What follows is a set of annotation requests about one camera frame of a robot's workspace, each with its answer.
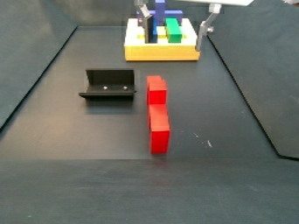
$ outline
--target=red rectangular block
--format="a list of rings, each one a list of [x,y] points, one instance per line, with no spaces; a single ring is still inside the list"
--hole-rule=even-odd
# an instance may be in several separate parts
[[[151,131],[151,153],[163,154],[168,151],[171,131]]]
[[[156,83],[161,80],[161,76],[160,75],[149,75],[145,77],[145,81],[147,81],[147,87],[145,87],[145,97],[147,97],[147,105],[149,104],[148,103],[148,97],[149,97],[149,85],[152,83]]]
[[[148,85],[148,104],[165,104],[167,86],[165,81],[159,80]]]
[[[151,129],[151,153],[167,153],[171,127],[165,105],[149,105],[148,114]]]

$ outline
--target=red block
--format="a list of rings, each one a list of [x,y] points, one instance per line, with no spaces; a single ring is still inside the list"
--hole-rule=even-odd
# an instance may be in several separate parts
[[[148,105],[165,104],[167,86],[164,80],[156,80],[148,83],[147,95]]]
[[[151,153],[167,153],[171,127],[165,107],[167,86],[160,75],[147,76],[148,123],[151,129]]]
[[[171,135],[167,107],[149,105],[151,153],[167,153]]]

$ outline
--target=yellow base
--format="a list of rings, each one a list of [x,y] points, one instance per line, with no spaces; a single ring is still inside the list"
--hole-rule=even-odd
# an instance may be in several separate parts
[[[125,60],[199,60],[200,53],[191,45],[125,46]]]
[[[133,18],[128,19],[125,30],[125,60],[199,60],[195,50],[196,33],[189,19],[181,21],[183,39],[180,44],[169,44],[163,27],[157,29],[157,43],[145,44],[144,29]]]

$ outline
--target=black wall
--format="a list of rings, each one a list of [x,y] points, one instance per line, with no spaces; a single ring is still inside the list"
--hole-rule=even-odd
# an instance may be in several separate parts
[[[52,0],[69,18],[84,26],[125,26],[127,19],[136,16],[135,0]],[[205,3],[167,1],[167,10],[183,10],[197,24],[208,16]],[[148,1],[148,10],[155,9],[155,0]]]
[[[46,0],[0,0],[0,128],[76,24]]]
[[[224,7],[209,39],[277,152],[299,158],[299,8]]]

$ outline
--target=dark gray surface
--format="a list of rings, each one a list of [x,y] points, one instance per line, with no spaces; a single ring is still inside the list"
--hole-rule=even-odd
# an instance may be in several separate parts
[[[0,5],[1,128],[76,25],[50,1],[0,0]]]
[[[2,224],[299,219],[295,161],[13,161],[0,162],[0,169]]]
[[[82,26],[124,26],[136,15],[135,0],[52,0],[69,18]],[[155,0],[148,2],[155,9]],[[167,10],[183,10],[192,22],[199,23],[208,16],[207,4],[165,1]]]
[[[209,35],[280,155],[299,158],[299,9],[256,0],[225,7]]]
[[[275,158],[211,44],[197,62],[124,60],[125,28],[80,27],[0,136],[1,159],[151,158],[145,76],[168,85],[168,158]],[[85,68],[133,68],[127,102],[85,103]]]

